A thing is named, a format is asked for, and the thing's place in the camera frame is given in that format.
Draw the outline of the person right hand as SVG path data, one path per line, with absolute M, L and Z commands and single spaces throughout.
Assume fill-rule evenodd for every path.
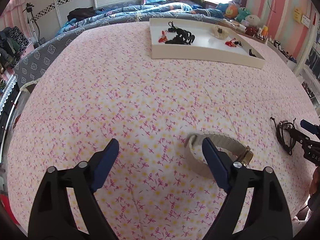
M 317 189 L 319 187 L 319 182 L 320 182 L 320 167 L 317 166 L 313 175 L 312 175 L 312 181 L 310 184 L 310 189 L 309 189 L 309 194 L 312 196 L 317 192 Z

